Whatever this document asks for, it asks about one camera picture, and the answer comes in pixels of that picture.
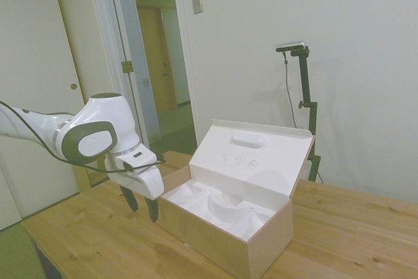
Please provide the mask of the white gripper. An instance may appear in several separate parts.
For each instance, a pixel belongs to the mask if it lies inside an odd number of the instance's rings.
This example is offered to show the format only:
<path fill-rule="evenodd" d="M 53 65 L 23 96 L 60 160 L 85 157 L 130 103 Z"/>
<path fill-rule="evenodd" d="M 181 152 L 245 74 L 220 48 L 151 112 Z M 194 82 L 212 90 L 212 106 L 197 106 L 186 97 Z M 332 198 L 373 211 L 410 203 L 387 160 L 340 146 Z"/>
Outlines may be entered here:
<path fill-rule="evenodd" d="M 133 158 L 109 156 L 104 161 L 109 178 L 120 185 L 121 192 L 133 212 L 138 210 L 138 203 L 132 191 L 145 196 L 150 219 L 158 220 L 159 207 L 157 198 L 163 194 L 164 185 L 157 168 L 156 158 L 134 160 Z"/>

